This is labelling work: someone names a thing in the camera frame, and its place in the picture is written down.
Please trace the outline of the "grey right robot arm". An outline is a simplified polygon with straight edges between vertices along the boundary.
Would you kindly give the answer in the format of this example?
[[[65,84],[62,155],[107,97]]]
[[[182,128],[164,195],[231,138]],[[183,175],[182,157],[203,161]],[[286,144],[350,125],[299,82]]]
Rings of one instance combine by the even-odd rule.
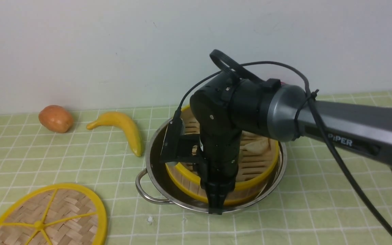
[[[315,94],[278,79],[231,81],[221,73],[190,97],[199,123],[198,167],[205,187],[224,185],[214,207],[224,205],[238,174],[243,131],[279,142],[302,136],[383,163],[392,171],[392,108],[315,100]]]

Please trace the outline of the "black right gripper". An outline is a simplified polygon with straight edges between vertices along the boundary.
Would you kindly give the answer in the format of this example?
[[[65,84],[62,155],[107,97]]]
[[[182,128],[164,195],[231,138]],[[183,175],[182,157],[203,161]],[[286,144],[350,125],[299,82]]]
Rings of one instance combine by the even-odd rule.
[[[238,129],[200,128],[199,150],[204,162],[198,166],[198,175],[206,191],[209,214],[222,215],[227,197],[235,189],[241,135]]]

